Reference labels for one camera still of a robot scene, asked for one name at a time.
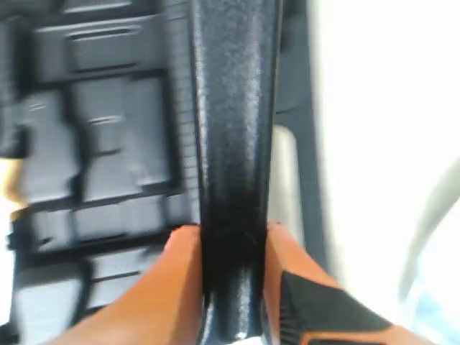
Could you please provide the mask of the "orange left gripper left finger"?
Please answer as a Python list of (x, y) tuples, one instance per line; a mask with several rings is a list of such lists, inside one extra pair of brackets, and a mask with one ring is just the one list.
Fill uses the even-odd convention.
[(174, 230), (152, 267), (112, 304), (54, 344), (195, 344), (201, 323), (201, 236)]

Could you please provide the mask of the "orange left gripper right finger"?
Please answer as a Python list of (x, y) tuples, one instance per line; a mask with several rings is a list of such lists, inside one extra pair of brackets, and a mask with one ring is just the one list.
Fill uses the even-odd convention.
[(264, 299), (276, 344), (458, 344), (459, 320), (434, 287), (416, 278), (406, 300), (408, 326), (356, 300), (279, 222), (267, 227)]

